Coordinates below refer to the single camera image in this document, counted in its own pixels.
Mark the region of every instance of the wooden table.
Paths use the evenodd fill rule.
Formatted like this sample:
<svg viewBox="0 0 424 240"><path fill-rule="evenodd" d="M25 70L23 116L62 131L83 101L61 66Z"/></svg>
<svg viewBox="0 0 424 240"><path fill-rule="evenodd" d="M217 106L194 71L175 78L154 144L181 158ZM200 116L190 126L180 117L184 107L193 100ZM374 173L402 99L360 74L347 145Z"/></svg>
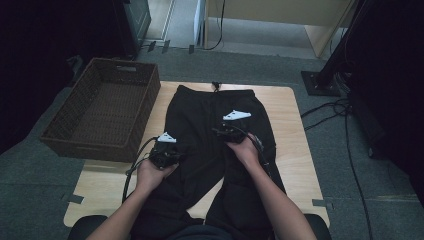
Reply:
<svg viewBox="0 0 424 240"><path fill-rule="evenodd" d="M204 9L204 47L208 48L209 17L221 18L223 0L200 0ZM231 0L224 18L300 24L305 26L315 55L320 57L346 18L351 20L355 0Z"/></svg>
<svg viewBox="0 0 424 240"><path fill-rule="evenodd" d="M157 100L153 107L143 142L163 133L165 114L178 85L211 92L212 85L206 83L161 82ZM271 121L277 143L276 163L281 174L287 195L299 206L303 213L320 215L329 226L325 207L313 206L312 199L322 200L312 157L309 152L303 125L293 91L288 87L225 85L221 90L253 89L256 97L265 106ZM145 152L153 147L148 145ZM84 197L81 204L69 203L64 217L66 226L71 227L83 216L110 216L121 204L125 183L125 171L129 163L86 160L74 195ZM128 192L135 187L133 176ZM194 207L188 210L195 218L204 218L222 180L213 187Z"/></svg>

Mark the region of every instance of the wicker basket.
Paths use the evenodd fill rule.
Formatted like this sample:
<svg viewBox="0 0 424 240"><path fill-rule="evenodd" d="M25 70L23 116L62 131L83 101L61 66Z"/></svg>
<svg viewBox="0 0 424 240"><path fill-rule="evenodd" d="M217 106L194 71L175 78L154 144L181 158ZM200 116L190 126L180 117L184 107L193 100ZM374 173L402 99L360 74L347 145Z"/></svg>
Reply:
<svg viewBox="0 0 424 240"><path fill-rule="evenodd" d="M40 140L59 156L132 162L159 89L156 64L95 58Z"/></svg>

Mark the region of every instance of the tape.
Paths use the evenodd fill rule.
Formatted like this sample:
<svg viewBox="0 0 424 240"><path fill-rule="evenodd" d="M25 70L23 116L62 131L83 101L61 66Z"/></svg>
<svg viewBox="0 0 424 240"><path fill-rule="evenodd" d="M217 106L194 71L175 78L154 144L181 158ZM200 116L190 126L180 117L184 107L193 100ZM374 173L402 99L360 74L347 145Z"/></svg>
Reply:
<svg viewBox="0 0 424 240"><path fill-rule="evenodd" d="M324 200L319 200L319 199L312 199L312 205L314 207L325 207L325 201Z"/></svg>
<svg viewBox="0 0 424 240"><path fill-rule="evenodd" d="M156 41L151 42L149 45L149 50L147 50L147 52L151 52L155 50L155 46L156 46Z"/></svg>
<svg viewBox="0 0 424 240"><path fill-rule="evenodd" d="M74 195L74 194L72 194L70 196L64 194L62 196L62 200L63 201L66 201L66 202L72 202L72 203L76 203L76 204L81 204L84 201L84 197L78 196L78 195Z"/></svg>
<svg viewBox="0 0 424 240"><path fill-rule="evenodd" d="M194 53L194 45L190 45L190 48L188 49L188 54Z"/></svg>
<svg viewBox="0 0 424 240"><path fill-rule="evenodd" d="M171 40L165 41L165 45L163 45L163 48L162 48L162 53L168 52L168 48L169 48L169 43L170 42L171 42Z"/></svg>

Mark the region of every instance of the black stand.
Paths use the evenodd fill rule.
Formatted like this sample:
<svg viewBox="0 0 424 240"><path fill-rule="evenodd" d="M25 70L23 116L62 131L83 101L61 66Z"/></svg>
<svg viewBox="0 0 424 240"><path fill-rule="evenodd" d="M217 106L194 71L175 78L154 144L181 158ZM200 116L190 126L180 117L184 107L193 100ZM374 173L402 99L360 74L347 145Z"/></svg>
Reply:
<svg viewBox="0 0 424 240"><path fill-rule="evenodd" d="M320 81L320 73L301 71L303 83L309 95L314 96L337 96L340 97L339 86L332 79L327 84L322 84Z"/></svg>
<svg viewBox="0 0 424 240"><path fill-rule="evenodd" d="M364 2L365 0L360 0L358 2L355 14L352 18L353 22L356 21L355 19L357 17L362 17L358 15L360 13L360 10L362 9L362 5L364 4ZM346 34L343 36L342 40L337 45L336 49L334 50L334 53L331 54L330 58L328 59L321 72L301 72L306 91L309 95L340 97L339 86L334 81L334 73L337 70L341 70L341 67L344 67L343 64L347 64L345 59L345 46L348 37L350 36L350 32L355 28L356 26L351 23Z"/></svg>

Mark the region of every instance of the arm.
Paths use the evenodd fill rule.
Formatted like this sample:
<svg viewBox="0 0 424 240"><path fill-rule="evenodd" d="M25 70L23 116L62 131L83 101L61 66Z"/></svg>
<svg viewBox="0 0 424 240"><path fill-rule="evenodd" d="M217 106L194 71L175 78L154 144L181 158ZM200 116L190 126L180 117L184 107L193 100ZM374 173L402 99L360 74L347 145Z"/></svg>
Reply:
<svg viewBox="0 0 424 240"><path fill-rule="evenodd" d="M147 197L175 168L176 166L171 166L161 171L150 160L143 161L137 170L134 192L87 239L127 239Z"/></svg>
<svg viewBox="0 0 424 240"><path fill-rule="evenodd" d="M227 143L246 167L279 239L316 239L300 209L282 192L262 169L258 152L249 138L240 144Z"/></svg>

